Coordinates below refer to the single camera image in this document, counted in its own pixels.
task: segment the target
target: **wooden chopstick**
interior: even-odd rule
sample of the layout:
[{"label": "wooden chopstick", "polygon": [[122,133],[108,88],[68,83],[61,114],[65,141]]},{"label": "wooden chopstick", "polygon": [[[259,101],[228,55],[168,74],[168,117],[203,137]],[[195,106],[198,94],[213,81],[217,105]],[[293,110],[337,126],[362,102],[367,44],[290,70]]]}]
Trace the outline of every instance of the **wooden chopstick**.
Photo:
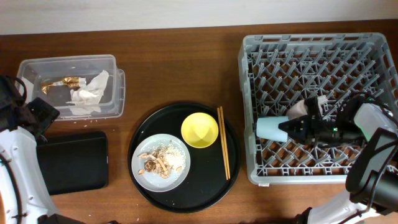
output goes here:
[{"label": "wooden chopstick", "polygon": [[221,113],[221,124],[223,125],[223,136],[224,136],[224,148],[225,148],[225,158],[226,158],[226,168],[228,170],[228,180],[231,178],[231,173],[229,172],[229,158],[228,158],[228,147],[226,143],[226,133],[225,133],[225,123],[224,123],[224,113],[223,107],[220,106]]},{"label": "wooden chopstick", "polygon": [[226,166],[226,156],[225,156],[225,148],[224,148],[224,135],[223,135],[223,128],[221,125],[221,113],[220,109],[217,108],[217,115],[218,115],[218,127],[220,129],[220,139],[221,139],[221,148],[223,149],[223,159],[224,159],[224,169],[225,169],[225,177],[228,180],[228,168]]}]

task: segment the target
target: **dish rack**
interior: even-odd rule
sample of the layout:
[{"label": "dish rack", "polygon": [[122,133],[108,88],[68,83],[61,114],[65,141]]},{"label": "dish rack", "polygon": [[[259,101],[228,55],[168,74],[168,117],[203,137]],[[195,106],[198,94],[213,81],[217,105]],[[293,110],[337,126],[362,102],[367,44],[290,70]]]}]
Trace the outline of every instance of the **dish rack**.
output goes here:
[{"label": "dish rack", "polygon": [[248,178],[260,186],[344,183],[360,148],[260,139],[258,117],[282,116],[300,100],[326,95],[324,119],[334,120],[340,103],[357,91],[380,97],[398,114],[398,76],[382,34],[249,35],[238,63]]}]

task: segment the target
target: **black tray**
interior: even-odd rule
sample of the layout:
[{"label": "black tray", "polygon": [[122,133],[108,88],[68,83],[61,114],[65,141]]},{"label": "black tray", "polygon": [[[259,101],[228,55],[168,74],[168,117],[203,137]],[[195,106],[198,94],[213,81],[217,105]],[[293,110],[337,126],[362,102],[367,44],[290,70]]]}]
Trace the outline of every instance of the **black tray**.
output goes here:
[{"label": "black tray", "polygon": [[50,195],[108,184],[108,141],[102,131],[48,138],[37,143],[36,151]]},{"label": "black tray", "polygon": [[[138,191],[150,203],[164,210],[177,213],[197,212],[208,208],[221,200],[234,184],[240,166],[239,141],[232,126],[226,119],[225,131],[228,145],[231,179],[225,177],[220,134],[209,147],[196,149],[185,143],[181,135],[184,119],[192,113],[203,112],[212,115],[216,121],[217,111],[198,103],[176,103],[162,108],[144,120],[134,133],[127,163],[130,176]],[[151,192],[141,187],[131,170],[131,159],[140,142],[154,134],[171,134],[183,141],[188,147],[191,167],[185,180],[168,192]]]}]

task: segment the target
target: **brown wooden surface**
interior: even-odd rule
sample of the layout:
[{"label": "brown wooden surface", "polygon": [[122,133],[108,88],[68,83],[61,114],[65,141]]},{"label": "brown wooden surface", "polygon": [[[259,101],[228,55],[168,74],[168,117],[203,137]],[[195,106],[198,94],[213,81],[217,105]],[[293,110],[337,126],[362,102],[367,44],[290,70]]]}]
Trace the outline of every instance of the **brown wooden surface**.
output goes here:
[{"label": "brown wooden surface", "polygon": [[[63,215],[87,223],[280,220],[327,202],[344,185],[255,186],[248,181],[242,150],[238,179],[220,202],[192,214],[165,212],[140,195],[127,169],[128,145],[137,125],[156,108],[175,101],[197,101],[214,108],[222,105],[243,149],[243,101],[237,56],[245,35],[381,32],[387,37],[398,65],[397,27],[398,21],[390,20],[0,36],[0,73],[15,75],[20,62],[28,58],[92,54],[114,55],[118,67],[126,72],[126,105],[121,118],[77,124],[55,122],[47,132],[47,136],[54,136],[102,130],[109,141],[109,185],[100,190],[53,196]],[[392,214],[368,219],[367,223],[396,223],[397,218]]]}]

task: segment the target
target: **round tray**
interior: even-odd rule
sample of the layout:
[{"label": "round tray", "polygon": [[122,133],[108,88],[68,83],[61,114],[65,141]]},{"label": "round tray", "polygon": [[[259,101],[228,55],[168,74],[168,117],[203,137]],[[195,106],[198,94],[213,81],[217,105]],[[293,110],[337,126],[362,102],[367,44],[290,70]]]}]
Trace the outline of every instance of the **round tray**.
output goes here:
[{"label": "round tray", "polygon": [[168,192],[151,192],[141,187],[131,170],[131,159],[140,142],[154,134],[171,134],[185,143],[181,136],[184,119],[203,112],[218,120],[217,111],[199,103],[176,103],[166,106],[145,119],[134,133],[127,163],[130,176],[138,191],[150,203],[164,210],[178,213],[197,212],[221,200],[234,184],[240,166],[239,141],[229,122],[224,119],[231,179],[226,180],[220,134],[209,147],[197,149],[189,146],[191,167],[185,180]]}]

